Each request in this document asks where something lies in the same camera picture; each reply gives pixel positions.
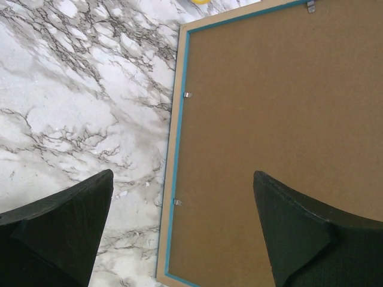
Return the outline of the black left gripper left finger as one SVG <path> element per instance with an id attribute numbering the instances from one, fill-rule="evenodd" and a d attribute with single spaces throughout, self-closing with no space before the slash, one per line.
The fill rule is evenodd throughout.
<path id="1" fill-rule="evenodd" d="M 1 214 L 1 286 L 88 286 L 113 196 L 112 170 Z"/>

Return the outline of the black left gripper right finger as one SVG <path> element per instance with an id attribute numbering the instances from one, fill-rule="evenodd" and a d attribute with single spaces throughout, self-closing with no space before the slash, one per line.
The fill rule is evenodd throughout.
<path id="1" fill-rule="evenodd" d="M 254 198 L 275 286 L 382 286 L 382 222 L 256 171 Z"/>

